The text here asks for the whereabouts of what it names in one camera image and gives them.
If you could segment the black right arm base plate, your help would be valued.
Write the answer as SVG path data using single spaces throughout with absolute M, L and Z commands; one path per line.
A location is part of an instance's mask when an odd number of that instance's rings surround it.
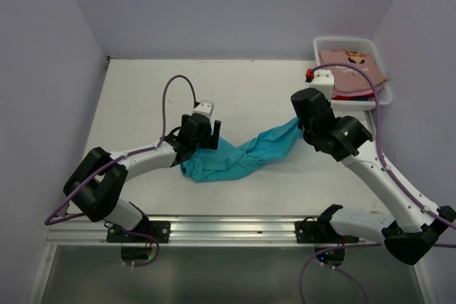
M 297 243 L 358 243 L 359 238 L 336 233 L 329 223 L 314 220 L 302 220 L 294 223 Z

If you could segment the turquoise t shirt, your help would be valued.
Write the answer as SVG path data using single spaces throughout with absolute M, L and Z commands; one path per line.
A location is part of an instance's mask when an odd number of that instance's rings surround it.
M 182 176 L 196 183 L 237 181 L 285 159 L 303 136 L 297 118 L 259 133 L 242 145 L 219 139 L 216 150 L 200 149 L 180 165 Z

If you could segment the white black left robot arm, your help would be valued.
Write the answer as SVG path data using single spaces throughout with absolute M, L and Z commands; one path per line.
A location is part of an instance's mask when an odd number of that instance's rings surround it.
M 120 198 L 124 184 L 157 169 L 176 167 L 200 149 L 216 150 L 222 122 L 192 113 L 183 115 L 181 126 L 159 141 L 124 152 L 93 148 L 70 176 L 63 193 L 92 222 L 105 221 L 123 229 L 131 241 L 148 233 L 145 214 Z

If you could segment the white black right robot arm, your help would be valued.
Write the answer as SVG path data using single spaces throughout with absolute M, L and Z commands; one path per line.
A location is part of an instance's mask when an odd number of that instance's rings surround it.
M 351 170 L 381 200 L 388 214 L 356 213 L 333 204 L 301 229 L 316 243 L 366 239 L 384 245 L 400 262 L 416 264 L 455 221 L 451 206 L 438 206 L 421 194 L 376 150 L 373 135 L 352 116 L 337 117 L 324 94 L 299 90 L 291 104 L 304 140 Z

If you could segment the pink printed folded t shirt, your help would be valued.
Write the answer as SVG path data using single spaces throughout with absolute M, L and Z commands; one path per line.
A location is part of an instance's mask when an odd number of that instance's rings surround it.
M 365 53 L 342 50 L 321 50 L 319 52 L 319 58 L 321 64 L 337 63 L 336 66 L 327 67 L 334 75 L 334 89 L 343 88 L 350 84 L 368 83 L 360 73 L 351 68 L 341 66 L 341 64 L 347 64 L 363 71 L 374 83 L 377 90 L 381 90 L 387 83 L 387 78 L 375 61 Z

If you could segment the red folded t shirt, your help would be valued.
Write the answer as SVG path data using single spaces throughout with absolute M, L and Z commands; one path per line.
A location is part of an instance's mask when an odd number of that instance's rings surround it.
M 332 99 L 340 101 L 370 101 L 375 97 L 375 94 L 370 92 L 354 92 L 354 93 L 341 93 L 333 92 Z

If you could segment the light pink folded t shirt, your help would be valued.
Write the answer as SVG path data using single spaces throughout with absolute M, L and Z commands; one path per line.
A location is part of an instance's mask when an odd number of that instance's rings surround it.
M 372 88 L 370 87 L 370 85 L 368 83 L 350 84 L 343 88 L 335 88 L 334 91 L 341 92 L 341 93 L 354 93 L 354 92 L 365 92 L 365 91 L 373 92 Z

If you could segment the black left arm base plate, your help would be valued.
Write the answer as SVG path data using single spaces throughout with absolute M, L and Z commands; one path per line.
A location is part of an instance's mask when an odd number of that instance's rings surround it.
M 118 225 L 108 228 L 106 241 L 108 243 L 147 243 L 153 237 L 158 243 L 167 243 L 170 238 L 169 221 L 151 221 L 143 219 L 132 231 L 127 231 Z

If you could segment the aluminium mounting rail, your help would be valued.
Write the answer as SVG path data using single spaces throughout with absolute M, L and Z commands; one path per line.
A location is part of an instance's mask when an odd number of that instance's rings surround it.
M 294 247 L 341 246 L 349 243 L 297 243 L 294 223 L 302 216 L 154 216 L 152 221 L 169 221 L 170 238 L 164 247 Z M 146 248 L 147 243 L 108 243 L 109 224 L 74 219 L 52 226 L 47 246 L 121 246 Z M 368 239 L 355 234 L 361 244 Z

